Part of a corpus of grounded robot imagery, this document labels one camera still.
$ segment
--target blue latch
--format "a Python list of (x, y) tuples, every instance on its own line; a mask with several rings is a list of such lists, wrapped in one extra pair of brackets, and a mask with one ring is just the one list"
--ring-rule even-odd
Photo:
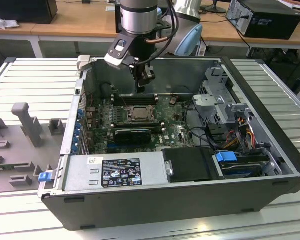
[(81, 117), (84, 115), (84, 111), (82, 109), (78, 109), (78, 115)]
[(81, 128), (81, 124), (79, 122), (76, 122), (74, 125), (75, 129), (80, 129)]
[(233, 151), (220, 151), (215, 155), (218, 162), (235, 162), (238, 161), (236, 154)]
[(42, 172), (39, 174), (38, 181), (41, 182), (52, 182), (52, 172)]

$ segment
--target computer case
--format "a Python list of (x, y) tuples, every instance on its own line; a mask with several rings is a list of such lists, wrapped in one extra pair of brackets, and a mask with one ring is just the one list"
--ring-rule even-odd
[(226, 18), (246, 38), (288, 40), (300, 13), (276, 0), (232, 0)]
[(56, 0), (0, 1), (0, 19), (21, 23), (50, 24), (57, 11)]

